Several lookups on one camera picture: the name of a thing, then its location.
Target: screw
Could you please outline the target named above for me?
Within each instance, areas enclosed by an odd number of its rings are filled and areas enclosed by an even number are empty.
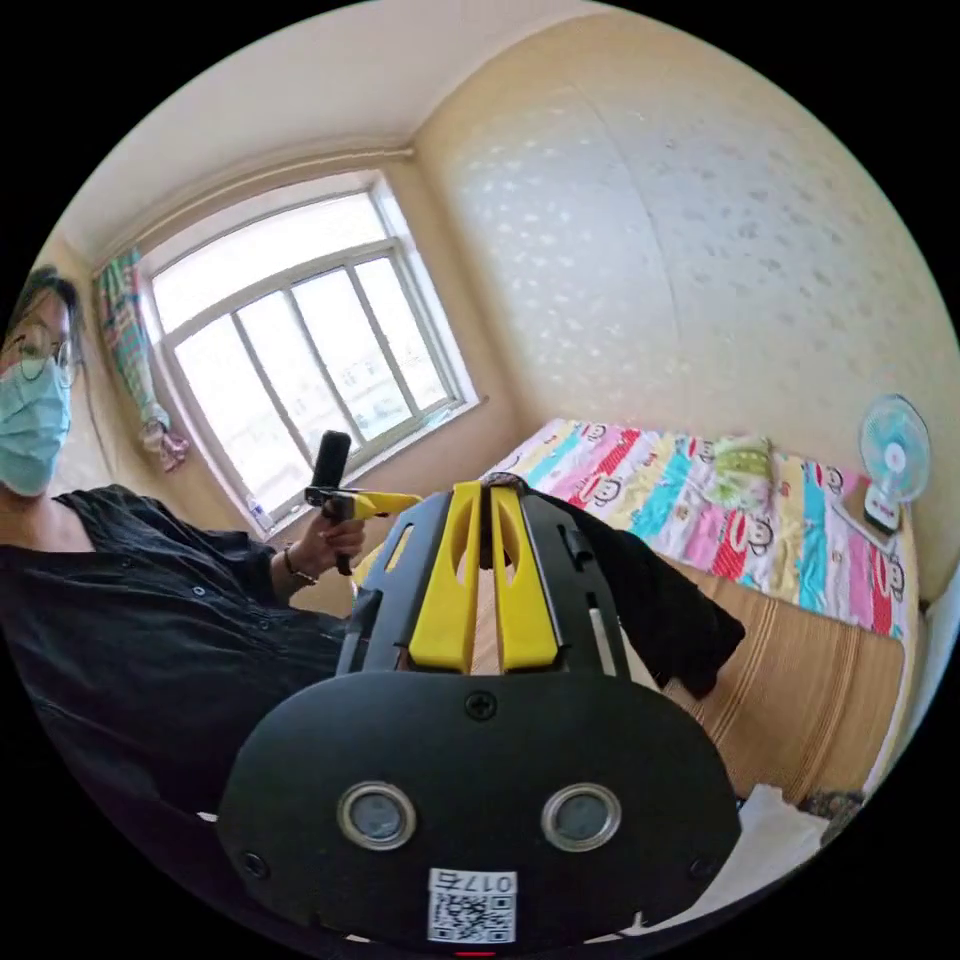
[[[497,699],[493,694],[481,690],[478,693],[471,693],[464,706],[467,710],[467,716],[471,720],[483,723],[484,720],[491,719],[497,712]]]
[[[243,869],[246,870],[251,877],[257,880],[266,880],[267,877],[270,876],[270,868],[263,858],[258,857],[255,853],[243,854],[240,861],[243,863]]]
[[[709,880],[716,872],[716,860],[711,860],[708,857],[697,857],[690,864],[690,877],[693,880]]]

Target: face mask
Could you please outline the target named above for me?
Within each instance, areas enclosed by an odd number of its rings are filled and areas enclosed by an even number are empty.
[[[70,387],[52,358],[0,375],[0,484],[21,497],[43,493],[69,430]]]

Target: bed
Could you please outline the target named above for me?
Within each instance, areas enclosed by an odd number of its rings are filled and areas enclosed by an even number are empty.
[[[552,420],[490,472],[630,530],[743,622],[747,636],[708,697],[664,690],[714,741],[740,796],[758,784],[792,804],[818,790],[869,792],[911,689],[910,519],[886,556],[832,509],[856,473],[779,450],[773,462],[763,515],[708,503],[711,443],[661,430]],[[475,673],[499,670],[493,599],[483,575]]]

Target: green pillow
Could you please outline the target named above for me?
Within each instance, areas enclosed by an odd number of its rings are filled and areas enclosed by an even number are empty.
[[[722,437],[713,445],[713,457],[704,498],[727,510],[765,511],[773,491],[770,441],[749,434]]]

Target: electric fan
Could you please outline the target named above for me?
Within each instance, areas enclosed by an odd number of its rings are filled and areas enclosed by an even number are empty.
[[[860,427],[860,455],[871,481],[864,517],[892,536],[900,529],[900,504],[920,496],[930,475],[930,437],[905,397],[880,397],[867,411]]]

